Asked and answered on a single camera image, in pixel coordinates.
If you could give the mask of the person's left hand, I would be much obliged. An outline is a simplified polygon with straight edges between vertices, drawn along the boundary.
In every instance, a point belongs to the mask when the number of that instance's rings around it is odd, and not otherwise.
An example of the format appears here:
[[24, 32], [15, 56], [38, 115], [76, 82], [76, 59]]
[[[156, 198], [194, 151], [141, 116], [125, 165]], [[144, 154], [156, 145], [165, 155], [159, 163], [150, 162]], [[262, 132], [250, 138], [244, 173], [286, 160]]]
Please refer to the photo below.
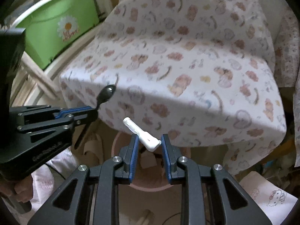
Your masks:
[[1, 180], [1, 196], [13, 197], [18, 202], [26, 203], [33, 198], [33, 178], [31, 175], [13, 184], [4, 179]]

